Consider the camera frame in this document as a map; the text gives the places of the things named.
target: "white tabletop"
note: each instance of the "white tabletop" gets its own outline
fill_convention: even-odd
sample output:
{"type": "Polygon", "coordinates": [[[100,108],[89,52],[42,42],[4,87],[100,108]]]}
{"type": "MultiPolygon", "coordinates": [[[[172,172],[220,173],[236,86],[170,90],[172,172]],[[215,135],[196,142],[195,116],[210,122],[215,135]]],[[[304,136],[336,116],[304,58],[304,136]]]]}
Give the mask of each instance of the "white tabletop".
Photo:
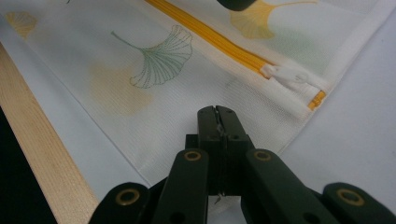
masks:
{"type": "MultiPolygon", "coordinates": [[[[395,11],[281,159],[311,189],[322,192],[327,184],[347,182],[396,213],[394,24],[395,11]]],[[[146,184],[3,19],[0,40],[99,200],[120,183],[146,184]]],[[[244,223],[244,218],[236,204],[208,223],[244,223]]]]}

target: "zipper pull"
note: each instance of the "zipper pull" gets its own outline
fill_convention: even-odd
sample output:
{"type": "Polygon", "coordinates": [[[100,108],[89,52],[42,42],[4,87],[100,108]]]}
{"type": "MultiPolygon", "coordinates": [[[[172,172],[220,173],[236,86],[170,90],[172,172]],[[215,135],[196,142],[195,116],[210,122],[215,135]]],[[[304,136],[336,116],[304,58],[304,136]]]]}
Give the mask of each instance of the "zipper pull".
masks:
{"type": "Polygon", "coordinates": [[[322,90],[320,85],[317,85],[306,72],[270,64],[266,64],[265,66],[263,66],[260,69],[260,72],[268,77],[277,77],[282,80],[296,83],[307,83],[313,87],[318,88],[319,90],[322,90]]]}

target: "wooden strip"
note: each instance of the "wooden strip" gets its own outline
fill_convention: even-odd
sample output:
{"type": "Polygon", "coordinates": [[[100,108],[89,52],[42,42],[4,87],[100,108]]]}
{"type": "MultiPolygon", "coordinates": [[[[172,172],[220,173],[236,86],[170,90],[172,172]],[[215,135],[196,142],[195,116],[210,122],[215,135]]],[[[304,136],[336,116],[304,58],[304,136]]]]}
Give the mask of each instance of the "wooden strip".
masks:
{"type": "Polygon", "coordinates": [[[1,43],[0,106],[58,223],[88,223],[98,202],[1,43]]]}

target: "brass ring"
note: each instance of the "brass ring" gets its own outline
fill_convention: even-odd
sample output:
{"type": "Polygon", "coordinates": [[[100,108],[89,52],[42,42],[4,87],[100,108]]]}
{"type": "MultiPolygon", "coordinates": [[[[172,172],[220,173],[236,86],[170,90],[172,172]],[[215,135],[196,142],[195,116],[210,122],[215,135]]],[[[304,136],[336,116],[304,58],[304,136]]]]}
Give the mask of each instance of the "brass ring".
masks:
{"type": "Polygon", "coordinates": [[[254,153],[254,157],[259,160],[259,161],[270,161],[271,160],[271,154],[265,151],[256,151],[254,153]]]}
{"type": "Polygon", "coordinates": [[[201,153],[197,151],[189,151],[184,154],[184,159],[187,161],[198,161],[201,159],[201,153]]]}
{"type": "Polygon", "coordinates": [[[122,206],[130,205],[135,203],[140,197],[140,193],[137,189],[123,189],[116,196],[116,203],[122,206]],[[131,199],[122,198],[125,194],[132,193],[133,197],[131,199]]]}
{"type": "Polygon", "coordinates": [[[337,196],[342,199],[345,203],[348,203],[350,205],[354,206],[362,206],[364,205],[364,200],[363,198],[355,191],[350,190],[350,189],[339,189],[337,190],[337,196]],[[349,194],[351,197],[354,197],[354,199],[348,198],[346,194],[349,194]]]}

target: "white fabric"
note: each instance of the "white fabric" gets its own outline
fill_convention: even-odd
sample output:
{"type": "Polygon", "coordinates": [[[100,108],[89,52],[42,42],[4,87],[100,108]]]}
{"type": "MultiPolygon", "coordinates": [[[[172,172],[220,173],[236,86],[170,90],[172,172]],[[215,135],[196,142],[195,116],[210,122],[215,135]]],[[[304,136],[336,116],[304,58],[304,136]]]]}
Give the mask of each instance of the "white fabric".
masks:
{"type": "MultiPolygon", "coordinates": [[[[229,23],[229,11],[214,0],[171,2],[240,46],[307,71],[326,85],[324,91],[332,90],[396,5],[326,0],[279,7],[269,19],[279,38],[262,40],[241,37],[229,23]]],[[[197,132],[196,112],[202,107],[235,110],[256,147],[278,153],[312,116],[306,105],[318,89],[257,76],[144,1],[0,0],[0,10],[5,16],[27,11],[36,18],[27,45],[150,184],[168,175],[185,134],[197,132]],[[179,73],[161,85],[131,80],[145,69],[145,49],[170,34],[177,34],[179,44],[183,39],[181,51],[176,49],[183,58],[179,73]]]]}

